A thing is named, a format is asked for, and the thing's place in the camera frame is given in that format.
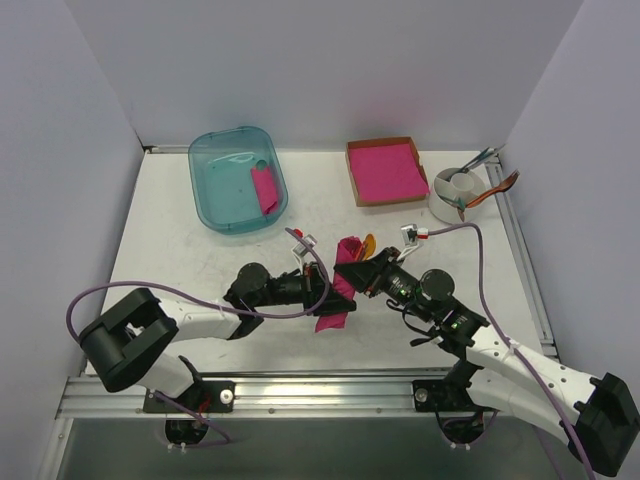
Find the pink paper napkin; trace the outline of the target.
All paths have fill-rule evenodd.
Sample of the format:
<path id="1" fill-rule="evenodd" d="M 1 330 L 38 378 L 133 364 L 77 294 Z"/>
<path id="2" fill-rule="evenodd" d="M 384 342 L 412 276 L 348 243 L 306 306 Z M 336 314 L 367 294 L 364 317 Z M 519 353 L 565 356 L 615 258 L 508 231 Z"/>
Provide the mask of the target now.
<path id="1" fill-rule="evenodd" d="M 341 239 L 337 245 L 335 265 L 353 263 L 356 261 L 362 241 L 358 237 L 350 236 Z M 338 273 L 333 275 L 333 288 L 348 300 L 355 296 L 355 289 Z M 320 317 L 315 325 L 315 332 L 319 333 L 328 329 L 343 329 L 346 325 L 347 313 L 338 313 Z"/>

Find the orange plastic spoon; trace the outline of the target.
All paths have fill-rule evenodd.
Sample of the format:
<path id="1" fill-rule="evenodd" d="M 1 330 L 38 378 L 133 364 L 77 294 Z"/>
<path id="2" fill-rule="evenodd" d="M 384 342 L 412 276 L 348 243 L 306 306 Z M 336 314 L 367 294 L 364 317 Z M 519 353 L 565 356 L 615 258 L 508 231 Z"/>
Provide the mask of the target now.
<path id="1" fill-rule="evenodd" d="M 371 233 L 367 234 L 361 243 L 361 248 L 358 253 L 358 260 L 364 261 L 370 258 L 376 250 L 376 239 Z"/>

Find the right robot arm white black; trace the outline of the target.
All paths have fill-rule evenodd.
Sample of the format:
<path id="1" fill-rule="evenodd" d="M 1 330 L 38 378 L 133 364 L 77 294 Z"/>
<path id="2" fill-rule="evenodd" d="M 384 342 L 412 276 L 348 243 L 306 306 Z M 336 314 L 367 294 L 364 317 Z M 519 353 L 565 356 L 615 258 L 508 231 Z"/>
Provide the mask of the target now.
<path id="1" fill-rule="evenodd" d="M 402 313 L 430 324 L 422 342 L 457 358 L 443 385 L 446 402 L 506 412 L 563 441 L 594 472 L 616 476 L 639 435 L 639 410 L 627 384 L 607 373 L 598 378 L 573 370 L 508 337 L 454 296 L 445 271 L 416 278 L 387 248 L 335 271 L 356 292 L 385 294 Z"/>

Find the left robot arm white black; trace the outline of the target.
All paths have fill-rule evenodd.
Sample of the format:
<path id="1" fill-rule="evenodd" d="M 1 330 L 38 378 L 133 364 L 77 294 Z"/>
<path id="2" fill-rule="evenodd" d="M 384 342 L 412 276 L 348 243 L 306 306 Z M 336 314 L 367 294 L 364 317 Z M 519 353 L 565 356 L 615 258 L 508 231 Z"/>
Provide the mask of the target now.
<path id="1" fill-rule="evenodd" d="M 165 352 L 168 345 L 193 339 L 240 340 L 264 317 L 258 307 L 300 305 L 305 315 L 331 317 L 356 310 L 356 302 L 325 281 L 312 262 L 278 277 L 259 263 L 244 265 L 226 294 L 223 307 L 204 302 L 160 299 L 137 288 L 86 326 L 79 345 L 105 389 L 119 392 L 133 385 L 158 390 L 180 411 L 202 399 L 197 371 Z"/>

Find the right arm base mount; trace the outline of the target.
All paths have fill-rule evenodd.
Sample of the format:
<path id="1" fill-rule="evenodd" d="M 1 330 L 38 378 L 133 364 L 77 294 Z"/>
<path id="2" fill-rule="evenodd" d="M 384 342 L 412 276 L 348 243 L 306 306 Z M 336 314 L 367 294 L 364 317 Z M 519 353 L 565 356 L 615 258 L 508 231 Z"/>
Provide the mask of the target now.
<path id="1" fill-rule="evenodd" d="M 432 413 L 451 449 L 469 451 L 478 444 L 497 418 L 498 411 L 474 404 L 461 387 L 444 380 L 412 382 L 414 410 Z"/>

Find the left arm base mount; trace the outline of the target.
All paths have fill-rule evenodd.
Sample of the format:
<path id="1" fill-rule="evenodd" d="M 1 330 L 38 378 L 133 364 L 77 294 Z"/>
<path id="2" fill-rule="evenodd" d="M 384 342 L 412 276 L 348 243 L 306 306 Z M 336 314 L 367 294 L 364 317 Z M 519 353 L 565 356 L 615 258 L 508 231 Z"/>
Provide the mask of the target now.
<path id="1" fill-rule="evenodd" d="M 186 451 L 226 446 L 232 443 L 231 436 L 209 416 L 231 413 L 235 390 L 231 380 L 202 380 L 176 399 L 148 390 L 142 411 L 166 416 L 161 435 L 171 447 Z"/>

